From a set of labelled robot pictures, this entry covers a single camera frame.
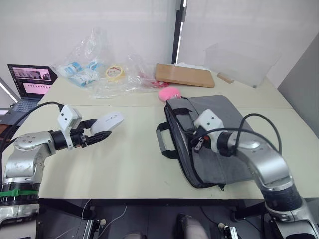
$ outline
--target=clear plastic bag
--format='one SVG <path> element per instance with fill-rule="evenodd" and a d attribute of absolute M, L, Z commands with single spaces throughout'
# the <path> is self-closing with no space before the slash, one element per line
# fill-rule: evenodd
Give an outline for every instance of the clear plastic bag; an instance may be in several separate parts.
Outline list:
<path fill-rule="evenodd" d="M 128 52 L 125 62 L 114 62 L 106 33 L 93 29 L 53 69 L 72 83 L 90 89 L 93 98 L 110 98 L 132 91 L 154 91 L 169 83 L 155 80 L 155 65 L 147 65 L 138 54 Z"/>

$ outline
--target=white computer mouse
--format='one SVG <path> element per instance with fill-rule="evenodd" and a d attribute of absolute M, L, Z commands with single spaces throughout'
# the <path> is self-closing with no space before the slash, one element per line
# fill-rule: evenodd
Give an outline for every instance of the white computer mouse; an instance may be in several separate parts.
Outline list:
<path fill-rule="evenodd" d="M 100 118 L 92 125 L 91 134 L 103 131 L 112 131 L 124 120 L 123 115 L 120 112 L 110 112 Z"/>

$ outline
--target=laptop screen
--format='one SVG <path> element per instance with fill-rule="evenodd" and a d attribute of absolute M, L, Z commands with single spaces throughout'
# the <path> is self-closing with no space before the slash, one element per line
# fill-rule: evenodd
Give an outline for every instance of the laptop screen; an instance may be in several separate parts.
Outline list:
<path fill-rule="evenodd" d="M 57 75 L 47 66 L 8 65 L 22 98 L 41 99 Z"/>

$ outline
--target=bag strap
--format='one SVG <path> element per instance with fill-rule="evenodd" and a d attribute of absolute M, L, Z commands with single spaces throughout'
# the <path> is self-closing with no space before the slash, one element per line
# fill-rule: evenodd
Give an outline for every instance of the bag strap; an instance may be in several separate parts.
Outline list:
<path fill-rule="evenodd" d="M 162 155 L 164 155 L 167 158 L 179 159 L 179 155 L 178 155 L 177 150 L 168 150 L 165 147 L 164 140 L 163 140 L 163 137 L 162 137 L 161 133 L 163 131 L 165 131 L 165 130 L 168 130 L 168 129 L 169 129 L 169 123 L 168 122 L 159 124 L 157 129 L 156 129 L 156 135 L 157 135 L 157 138 L 158 138 L 160 151 L 161 151 Z"/>

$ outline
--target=laptop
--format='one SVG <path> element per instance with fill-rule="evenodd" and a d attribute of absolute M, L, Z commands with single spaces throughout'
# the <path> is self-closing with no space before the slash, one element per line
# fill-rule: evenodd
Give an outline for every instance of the laptop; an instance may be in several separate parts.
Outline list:
<path fill-rule="evenodd" d="M 48 66 L 8 64 L 8 67 L 21 100 L 1 117 L 0 124 L 14 125 L 22 115 L 38 104 L 57 79 L 57 75 Z"/>

